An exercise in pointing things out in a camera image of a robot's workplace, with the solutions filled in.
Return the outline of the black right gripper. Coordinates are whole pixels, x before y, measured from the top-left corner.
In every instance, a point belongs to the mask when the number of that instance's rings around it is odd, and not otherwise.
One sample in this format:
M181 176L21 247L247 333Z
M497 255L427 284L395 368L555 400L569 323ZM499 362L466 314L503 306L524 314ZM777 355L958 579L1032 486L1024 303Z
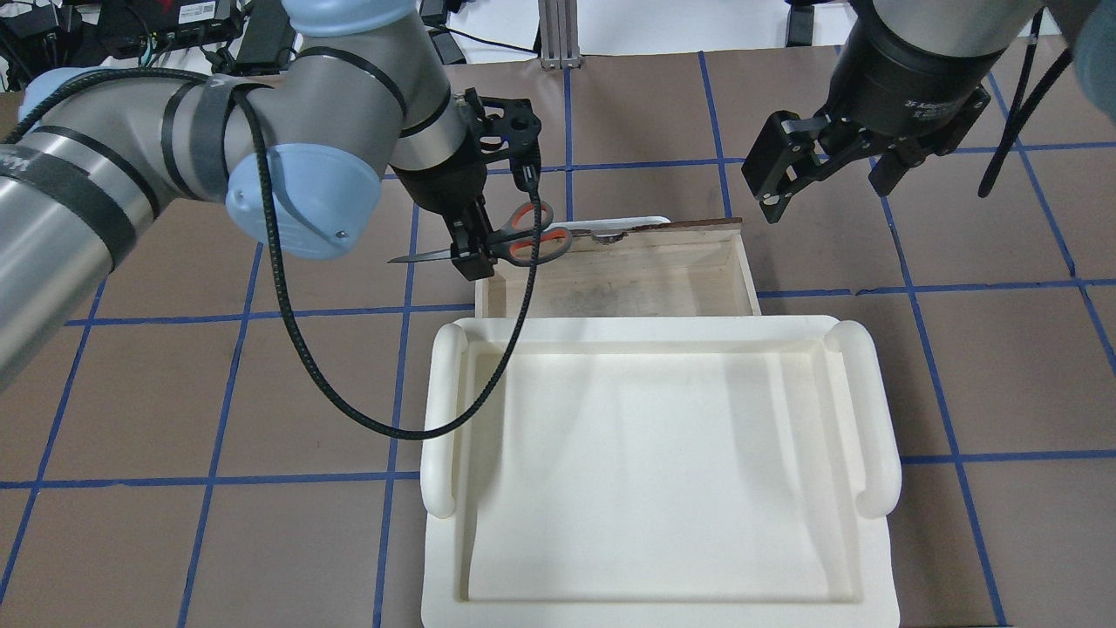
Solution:
M860 17L812 118L770 114L745 155L741 172L766 222L780 222L793 196L854 160L876 160L868 181L888 196L930 155L952 154L990 103L982 79L992 64L989 54L925 51L881 17Z

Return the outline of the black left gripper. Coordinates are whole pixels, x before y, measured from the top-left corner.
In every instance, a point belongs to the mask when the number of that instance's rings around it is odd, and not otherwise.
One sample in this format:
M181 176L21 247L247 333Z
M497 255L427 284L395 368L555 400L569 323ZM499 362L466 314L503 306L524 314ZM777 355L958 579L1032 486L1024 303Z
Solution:
M494 276L493 229L481 199L490 164L506 160L514 186L527 191L527 172L541 178L540 137L533 102L481 96L474 88L446 91L426 119L401 132L391 170L420 207L445 218L450 261L466 281Z

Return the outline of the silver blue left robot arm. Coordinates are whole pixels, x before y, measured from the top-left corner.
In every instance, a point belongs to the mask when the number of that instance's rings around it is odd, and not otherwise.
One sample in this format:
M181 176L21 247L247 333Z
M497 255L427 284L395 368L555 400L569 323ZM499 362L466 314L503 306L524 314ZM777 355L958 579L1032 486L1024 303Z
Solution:
M525 99L454 94L413 1L287 1L304 48L276 86L163 68L55 69L3 141L3 386L176 199L222 203L286 253L352 251L391 170L464 226L487 164L535 163Z

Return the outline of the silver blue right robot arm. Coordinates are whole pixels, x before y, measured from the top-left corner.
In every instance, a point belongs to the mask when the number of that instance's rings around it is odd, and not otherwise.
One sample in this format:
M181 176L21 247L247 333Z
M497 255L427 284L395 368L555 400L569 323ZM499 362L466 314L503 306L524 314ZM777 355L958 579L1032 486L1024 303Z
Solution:
M930 155L956 151L991 102L984 77L1045 12L1065 50L1032 91L1020 89L979 195L994 187L1007 152L1067 69L1113 118L1112 1L854 1L853 9L820 110L772 113L745 155L742 175L766 222L854 160L876 160L868 178L885 196Z

